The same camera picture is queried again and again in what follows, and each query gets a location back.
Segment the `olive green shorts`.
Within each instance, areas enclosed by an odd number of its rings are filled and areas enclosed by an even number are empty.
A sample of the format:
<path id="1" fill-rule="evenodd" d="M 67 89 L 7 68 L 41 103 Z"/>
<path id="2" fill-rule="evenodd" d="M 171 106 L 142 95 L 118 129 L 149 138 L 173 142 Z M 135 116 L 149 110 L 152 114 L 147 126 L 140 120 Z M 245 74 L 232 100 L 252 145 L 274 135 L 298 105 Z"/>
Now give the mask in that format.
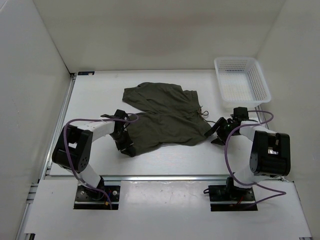
<path id="1" fill-rule="evenodd" d="M 138 120 L 127 127 L 137 155 L 162 145 L 195 146 L 211 129 L 201 117 L 197 91 L 180 85 L 143 82 L 125 88 L 122 101 L 140 111 Z"/>

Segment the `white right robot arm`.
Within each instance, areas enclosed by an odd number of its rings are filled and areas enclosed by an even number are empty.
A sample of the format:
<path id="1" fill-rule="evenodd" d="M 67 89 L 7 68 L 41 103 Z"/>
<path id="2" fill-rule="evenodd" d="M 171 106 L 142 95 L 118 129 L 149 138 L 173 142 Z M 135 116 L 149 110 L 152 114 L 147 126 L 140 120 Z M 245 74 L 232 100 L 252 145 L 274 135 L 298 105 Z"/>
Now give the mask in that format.
<path id="1" fill-rule="evenodd" d="M 272 131 L 262 123 L 251 119 L 246 107 L 236 107 L 226 119 L 220 117 L 204 135 L 217 137 L 211 143 L 224 146 L 224 159 L 230 177 L 226 180 L 224 193 L 230 200 L 238 199 L 242 193 L 259 182 L 285 177 L 291 171 L 291 141 L 286 133 Z M 245 136 L 252 142 L 249 163 L 233 172 L 228 159 L 228 146 L 233 136 Z"/>

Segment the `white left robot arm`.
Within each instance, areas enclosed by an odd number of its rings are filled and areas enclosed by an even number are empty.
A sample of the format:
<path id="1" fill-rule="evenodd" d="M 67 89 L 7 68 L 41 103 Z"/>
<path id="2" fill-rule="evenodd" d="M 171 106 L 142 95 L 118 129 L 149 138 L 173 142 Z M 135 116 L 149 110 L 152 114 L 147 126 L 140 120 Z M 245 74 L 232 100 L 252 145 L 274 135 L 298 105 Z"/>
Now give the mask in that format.
<path id="1" fill-rule="evenodd" d="M 93 200 L 100 200 L 107 194 L 103 178 L 89 164 L 92 144 L 110 136 L 119 152 L 134 157 L 136 149 L 127 127 L 138 119 L 137 114 L 118 109 L 113 115 L 103 114 L 98 119 L 70 120 L 62 127 L 52 162 L 71 172 Z"/>

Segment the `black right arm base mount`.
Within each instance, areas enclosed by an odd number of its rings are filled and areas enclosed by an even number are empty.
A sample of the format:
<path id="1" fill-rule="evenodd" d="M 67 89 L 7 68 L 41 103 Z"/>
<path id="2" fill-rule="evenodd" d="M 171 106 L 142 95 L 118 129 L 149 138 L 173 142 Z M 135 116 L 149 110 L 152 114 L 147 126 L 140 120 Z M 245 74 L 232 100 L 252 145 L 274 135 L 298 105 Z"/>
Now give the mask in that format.
<path id="1" fill-rule="evenodd" d="M 211 212 L 255 212 L 258 210 L 253 188 L 234 186 L 228 177 L 222 185 L 209 185 L 203 190 L 209 196 Z"/>

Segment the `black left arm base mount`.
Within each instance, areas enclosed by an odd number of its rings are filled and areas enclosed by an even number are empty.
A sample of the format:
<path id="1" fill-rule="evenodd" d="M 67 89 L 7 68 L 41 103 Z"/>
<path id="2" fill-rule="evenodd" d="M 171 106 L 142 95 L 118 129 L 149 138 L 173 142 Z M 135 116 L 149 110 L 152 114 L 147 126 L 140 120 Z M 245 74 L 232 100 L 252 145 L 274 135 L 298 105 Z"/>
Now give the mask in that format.
<path id="1" fill-rule="evenodd" d="M 104 192 L 110 198 L 110 202 L 102 192 L 78 184 L 73 208 L 75 210 L 118 210 L 121 186 L 105 183 L 103 187 Z"/>

